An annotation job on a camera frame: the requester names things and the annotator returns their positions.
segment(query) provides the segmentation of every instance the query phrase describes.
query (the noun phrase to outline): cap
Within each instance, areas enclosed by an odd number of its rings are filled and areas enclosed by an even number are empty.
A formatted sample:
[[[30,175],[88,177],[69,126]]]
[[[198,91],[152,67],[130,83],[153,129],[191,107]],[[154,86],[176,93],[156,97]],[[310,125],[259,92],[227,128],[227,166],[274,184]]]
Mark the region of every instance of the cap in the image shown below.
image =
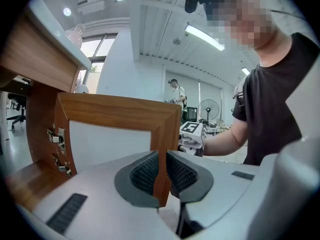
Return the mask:
[[[176,83],[178,83],[178,81],[177,81],[177,79],[172,79],[171,81],[169,80],[169,84],[171,84],[171,82],[176,82]]]

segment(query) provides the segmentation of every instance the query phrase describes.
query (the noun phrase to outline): man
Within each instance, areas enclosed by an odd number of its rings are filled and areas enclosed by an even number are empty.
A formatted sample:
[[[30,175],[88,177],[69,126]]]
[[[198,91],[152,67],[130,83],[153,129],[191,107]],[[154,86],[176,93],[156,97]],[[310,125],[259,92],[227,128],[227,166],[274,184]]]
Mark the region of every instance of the man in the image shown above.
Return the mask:
[[[259,64],[238,90],[243,95],[237,95],[231,129],[206,139],[204,155],[229,155],[248,140],[244,164],[259,166],[266,155],[302,137],[285,101],[320,49],[300,33],[281,31],[260,0],[209,1],[205,7],[209,23],[223,24],[231,38],[254,49]]]
[[[173,88],[171,101],[172,103],[179,104],[182,110],[184,108],[184,100],[186,99],[185,89],[179,86],[178,81],[176,79],[172,79],[171,81],[169,81],[169,84]],[[180,126],[183,125],[182,114],[183,112],[181,111]]]

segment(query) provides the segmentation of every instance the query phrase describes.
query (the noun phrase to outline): window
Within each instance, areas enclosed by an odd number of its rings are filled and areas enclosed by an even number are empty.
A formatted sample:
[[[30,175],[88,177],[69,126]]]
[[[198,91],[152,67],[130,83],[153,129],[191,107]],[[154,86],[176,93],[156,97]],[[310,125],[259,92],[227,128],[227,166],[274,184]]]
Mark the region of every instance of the window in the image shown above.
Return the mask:
[[[98,81],[100,78],[103,62],[92,63],[86,80],[86,87],[89,89],[90,94],[95,94],[97,91]]]
[[[114,38],[113,39],[105,39],[103,40],[98,52],[96,53],[96,56],[107,56],[111,45],[114,42]]]
[[[78,76],[78,79],[80,79],[80,84],[83,83],[84,78],[85,78],[86,70],[80,70],[80,74]]]
[[[84,39],[81,51],[90,58],[92,64],[89,70],[81,70],[78,79],[83,85],[86,85],[90,94],[95,94],[100,78],[100,74],[106,59],[106,56],[114,42],[112,34],[101,36],[92,36]]]
[[[84,53],[85,56],[92,57],[100,42],[101,40],[84,42],[82,43],[81,51]]]

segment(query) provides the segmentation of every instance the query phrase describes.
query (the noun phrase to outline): black mesh grille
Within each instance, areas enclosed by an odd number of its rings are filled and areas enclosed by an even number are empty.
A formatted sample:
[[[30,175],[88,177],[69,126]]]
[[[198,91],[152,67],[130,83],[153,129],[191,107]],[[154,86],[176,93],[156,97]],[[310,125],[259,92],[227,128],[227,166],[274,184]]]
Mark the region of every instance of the black mesh grille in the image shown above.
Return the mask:
[[[158,156],[154,155],[143,164],[137,166],[130,173],[132,184],[141,191],[152,195],[154,192],[154,182],[158,175]]]
[[[50,228],[63,234],[86,201],[87,196],[73,194],[46,223]]]
[[[238,170],[234,171],[231,174],[234,176],[237,176],[239,178],[243,178],[243,179],[250,180],[250,181],[252,181],[255,177],[253,174],[245,173],[245,172],[238,171]]]
[[[171,155],[166,156],[166,171],[179,193],[198,180],[198,174],[195,170]]]

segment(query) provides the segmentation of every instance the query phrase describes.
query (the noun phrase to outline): black t-shirt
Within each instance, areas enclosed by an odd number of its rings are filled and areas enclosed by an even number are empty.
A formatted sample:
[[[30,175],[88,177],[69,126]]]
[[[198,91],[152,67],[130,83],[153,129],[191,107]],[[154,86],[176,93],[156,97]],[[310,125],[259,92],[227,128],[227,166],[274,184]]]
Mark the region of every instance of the black t-shirt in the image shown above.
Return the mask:
[[[300,139],[298,125],[286,99],[308,73],[320,52],[301,33],[292,34],[289,53],[270,67],[258,65],[246,77],[243,96],[237,95],[233,116],[248,124],[248,149],[244,164],[259,166],[269,154]]]

